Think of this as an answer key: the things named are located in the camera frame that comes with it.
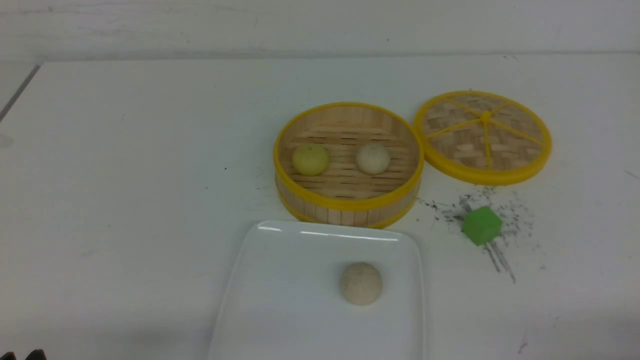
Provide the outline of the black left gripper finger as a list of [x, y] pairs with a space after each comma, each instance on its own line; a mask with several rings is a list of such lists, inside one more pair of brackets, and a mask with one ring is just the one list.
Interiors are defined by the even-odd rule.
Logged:
[[25, 360], [47, 360], [45, 351], [43, 349], [36, 349], [31, 351], [26, 357]]

